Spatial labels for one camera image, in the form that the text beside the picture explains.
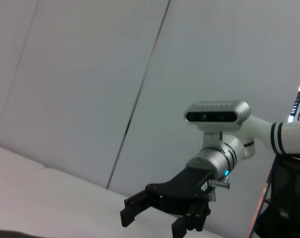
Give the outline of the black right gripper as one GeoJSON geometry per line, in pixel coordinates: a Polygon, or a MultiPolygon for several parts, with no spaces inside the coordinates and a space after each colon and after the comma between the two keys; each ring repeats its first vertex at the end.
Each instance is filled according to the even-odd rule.
{"type": "Polygon", "coordinates": [[[122,227],[128,227],[137,215],[150,207],[151,197],[152,207],[178,216],[171,225],[173,238],[183,238],[187,231],[201,232],[210,213],[207,193],[211,191],[201,187],[212,177],[211,169],[186,167],[167,182],[147,185],[145,190],[124,200],[125,208],[120,211],[122,227]]]}

